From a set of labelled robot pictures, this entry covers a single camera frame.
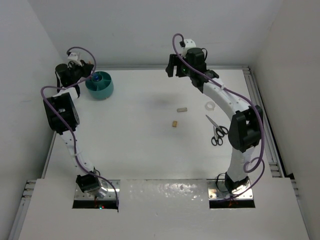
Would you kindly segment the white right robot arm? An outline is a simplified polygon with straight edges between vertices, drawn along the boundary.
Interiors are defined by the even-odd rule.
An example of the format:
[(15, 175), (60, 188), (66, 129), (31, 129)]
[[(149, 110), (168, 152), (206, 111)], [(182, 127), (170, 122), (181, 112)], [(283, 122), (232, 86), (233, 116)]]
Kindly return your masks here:
[(262, 109), (225, 87), (219, 75), (207, 69), (201, 48), (189, 48), (185, 55), (170, 54), (165, 71), (168, 77), (189, 77), (192, 85), (211, 98), (230, 119), (228, 140), (232, 153), (224, 184), (231, 193), (248, 181), (248, 165), (255, 147), (263, 139)]

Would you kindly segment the white eraser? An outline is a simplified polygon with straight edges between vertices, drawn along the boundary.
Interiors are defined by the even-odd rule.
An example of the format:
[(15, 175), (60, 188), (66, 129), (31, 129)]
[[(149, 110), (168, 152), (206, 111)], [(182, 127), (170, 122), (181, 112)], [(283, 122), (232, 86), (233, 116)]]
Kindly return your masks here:
[(188, 108), (187, 107), (181, 107), (181, 108), (178, 108), (176, 110), (178, 113), (183, 113), (183, 112), (187, 112), (188, 111)]

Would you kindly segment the tan eraser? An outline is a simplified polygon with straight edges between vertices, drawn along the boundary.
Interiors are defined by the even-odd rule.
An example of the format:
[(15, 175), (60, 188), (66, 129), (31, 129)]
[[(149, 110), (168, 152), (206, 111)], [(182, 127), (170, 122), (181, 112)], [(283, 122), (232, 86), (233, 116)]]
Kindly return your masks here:
[(172, 127), (173, 127), (173, 128), (176, 128), (177, 126), (178, 126), (178, 122), (177, 122), (177, 121), (173, 121), (173, 122), (172, 122)]

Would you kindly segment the large black handled scissors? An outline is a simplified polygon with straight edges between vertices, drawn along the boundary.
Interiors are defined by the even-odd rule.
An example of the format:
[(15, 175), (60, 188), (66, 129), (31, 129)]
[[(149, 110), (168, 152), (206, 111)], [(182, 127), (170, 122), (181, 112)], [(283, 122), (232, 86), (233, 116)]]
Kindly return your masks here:
[(225, 135), (228, 135), (229, 130), (222, 125), (218, 125), (212, 118), (210, 118), (208, 115), (206, 115), (207, 119), (212, 123), (212, 125), (215, 127), (216, 134), (220, 137), (224, 137)]

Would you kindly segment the clear tape roll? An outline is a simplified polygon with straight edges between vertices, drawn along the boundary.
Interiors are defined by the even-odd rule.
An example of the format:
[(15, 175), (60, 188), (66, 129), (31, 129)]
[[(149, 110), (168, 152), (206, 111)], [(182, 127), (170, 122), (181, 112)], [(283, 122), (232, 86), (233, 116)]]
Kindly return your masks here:
[(205, 109), (206, 109), (207, 111), (214, 111), (216, 105), (215, 105), (215, 103), (214, 103), (213, 101), (208, 101), (208, 102), (205, 104), (204, 107), (205, 107)]

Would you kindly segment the blue cap glue bottle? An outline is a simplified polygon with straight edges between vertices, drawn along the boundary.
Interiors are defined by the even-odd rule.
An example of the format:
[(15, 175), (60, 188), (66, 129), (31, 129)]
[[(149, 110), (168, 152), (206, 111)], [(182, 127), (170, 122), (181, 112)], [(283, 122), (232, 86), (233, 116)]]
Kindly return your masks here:
[(94, 74), (91, 78), (93, 82), (99, 82), (101, 81), (101, 79), (102, 79), (102, 76), (100, 74)]

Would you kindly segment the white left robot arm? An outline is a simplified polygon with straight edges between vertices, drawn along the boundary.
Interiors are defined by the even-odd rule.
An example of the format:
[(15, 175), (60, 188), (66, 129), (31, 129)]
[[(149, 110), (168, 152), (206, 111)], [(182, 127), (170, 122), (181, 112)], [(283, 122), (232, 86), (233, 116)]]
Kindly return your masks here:
[(82, 156), (77, 145), (76, 130), (80, 118), (74, 101), (80, 97), (80, 87), (72, 86), (89, 77), (94, 65), (84, 60), (70, 60), (55, 67), (57, 93), (43, 101), (50, 128), (64, 141), (74, 166), (78, 170), (76, 184), (83, 193), (93, 194), (101, 187), (94, 165)]

